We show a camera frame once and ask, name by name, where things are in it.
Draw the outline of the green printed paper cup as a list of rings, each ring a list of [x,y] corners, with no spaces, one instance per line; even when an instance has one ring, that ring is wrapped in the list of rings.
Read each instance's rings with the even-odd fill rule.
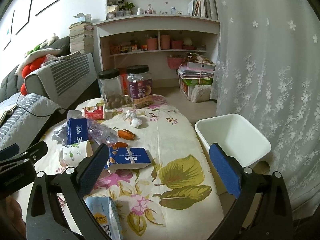
[[[59,152],[59,162],[62,167],[77,167],[80,162],[93,155],[89,140],[63,146]]]

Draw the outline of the tall blue toothpaste box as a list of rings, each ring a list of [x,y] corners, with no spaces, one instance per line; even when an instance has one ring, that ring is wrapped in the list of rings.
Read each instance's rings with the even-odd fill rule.
[[[67,121],[67,145],[77,144],[88,140],[87,119],[70,118]]]

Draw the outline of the clear plastic bag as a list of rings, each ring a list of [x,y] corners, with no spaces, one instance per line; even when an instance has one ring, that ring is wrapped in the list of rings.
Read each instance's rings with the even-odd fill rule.
[[[81,111],[70,110],[67,114],[67,121],[70,118],[85,118],[82,116]],[[118,142],[118,136],[116,132],[108,128],[107,126],[100,124],[99,122],[86,118],[87,119],[87,131],[88,131],[88,140],[93,140],[98,145],[106,144],[111,146],[112,144]],[[60,127],[53,131],[52,140],[57,141],[63,146],[67,146],[67,121]]]

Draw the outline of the red snack cup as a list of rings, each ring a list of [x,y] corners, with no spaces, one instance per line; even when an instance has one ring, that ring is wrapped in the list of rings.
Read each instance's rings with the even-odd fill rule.
[[[92,120],[105,120],[105,108],[104,106],[87,106],[84,108],[84,115]]]

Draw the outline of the blue carton box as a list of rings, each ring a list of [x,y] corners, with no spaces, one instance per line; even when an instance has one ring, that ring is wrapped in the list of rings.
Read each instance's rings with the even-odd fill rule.
[[[151,164],[144,148],[110,147],[110,154],[105,165],[109,171],[141,169]]]

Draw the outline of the brown orange peel piece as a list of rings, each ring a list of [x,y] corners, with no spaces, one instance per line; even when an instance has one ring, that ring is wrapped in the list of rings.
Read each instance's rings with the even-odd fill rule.
[[[112,144],[112,147],[116,147],[116,148],[127,148],[128,144],[125,142],[116,142],[114,144]]]

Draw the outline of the white tissue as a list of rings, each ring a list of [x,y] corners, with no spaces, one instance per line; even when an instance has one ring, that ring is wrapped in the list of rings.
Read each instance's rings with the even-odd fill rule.
[[[130,125],[133,128],[139,128],[143,124],[143,121],[140,118],[133,118],[130,121]]]
[[[126,119],[130,119],[130,120],[137,118],[137,113],[136,113],[136,111],[134,111],[134,110],[127,110],[127,111],[126,111],[125,118],[126,118]]]

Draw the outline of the grey sofa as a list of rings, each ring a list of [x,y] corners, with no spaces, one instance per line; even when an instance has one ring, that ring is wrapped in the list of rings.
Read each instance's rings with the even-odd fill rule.
[[[61,60],[67,60],[75,57],[76,55],[82,54],[79,51],[71,53],[71,54],[66,54],[62,53],[59,55],[58,60],[54,60],[52,63],[57,63]],[[58,122],[62,121],[63,119],[66,118],[66,111],[69,109],[72,109],[73,107],[76,106],[77,103],[81,103],[87,99],[92,99],[92,98],[97,98],[100,94],[99,86],[98,86],[98,78],[87,88],[82,92],[80,95],[76,96],[63,96],[59,98],[50,98],[48,94],[46,93],[43,84],[38,76],[40,69],[35,70],[34,72],[30,73],[26,77],[26,81],[24,82],[25,87],[28,92],[30,93],[35,93],[44,97],[47,97],[48,99],[52,100],[53,102],[57,103],[61,109],[61,113],[59,114],[57,111],[49,118],[49,120],[46,122],[46,124],[43,126],[43,128],[40,130],[40,133],[36,136],[36,139],[39,139],[41,135],[44,134],[46,130],[49,129],[49,127],[57,124]]]

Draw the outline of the grey striped sofa cover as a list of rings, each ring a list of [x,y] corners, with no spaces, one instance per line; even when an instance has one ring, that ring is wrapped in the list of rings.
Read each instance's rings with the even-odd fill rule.
[[[79,54],[42,67],[38,76],[50,98],[80,95],[97,79],[91,54]]]

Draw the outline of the floral tablecloth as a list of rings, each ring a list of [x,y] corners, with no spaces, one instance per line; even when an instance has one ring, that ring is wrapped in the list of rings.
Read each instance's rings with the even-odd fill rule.
[[[104,125],[130,130],[130,147],[151,159],[143,169],[103,171],[91,196],[114,200],[125,239],[207,239],[223,219],[210,166],[188,119],[161,95],[137,110],[143,123],[131,128],[127,108],[112,111]]]

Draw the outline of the red gift box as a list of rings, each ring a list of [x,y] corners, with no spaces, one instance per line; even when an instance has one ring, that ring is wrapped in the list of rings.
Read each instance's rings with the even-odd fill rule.
[[[127,72],[126,68],[119,68],[121,84],[123,87],[124,94],[128,94],[128,83],[127,83]]]

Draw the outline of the stack of books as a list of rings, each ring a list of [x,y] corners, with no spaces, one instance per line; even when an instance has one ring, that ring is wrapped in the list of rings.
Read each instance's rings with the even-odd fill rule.
[[[71,53],[82,54],[94,52],[94,27],[88,22],[78,22],[69,27],[69,44]]]

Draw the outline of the tissue box on books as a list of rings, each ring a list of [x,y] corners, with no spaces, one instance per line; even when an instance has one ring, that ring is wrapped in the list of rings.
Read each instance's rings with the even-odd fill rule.
[[[82,23],[82,22],[91,23],[91,20],[92,20],[91,14],[78,13],[77,15],[75,15],[73,17],[75,18],[77,23]]]

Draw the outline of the pile of papers and box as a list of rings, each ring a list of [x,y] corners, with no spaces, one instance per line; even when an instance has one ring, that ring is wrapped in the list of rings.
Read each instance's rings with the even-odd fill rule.
[[[193,103],[210,100],[216,64],[207,57],[188,53],[177,70],[180,91]]]

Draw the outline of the upright books on shelf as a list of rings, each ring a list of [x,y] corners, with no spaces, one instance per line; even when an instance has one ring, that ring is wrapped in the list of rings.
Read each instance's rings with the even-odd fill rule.
[[[191,0],[187,7],[187,15],[201,18],[211,18],[211,12],[206,0]]]

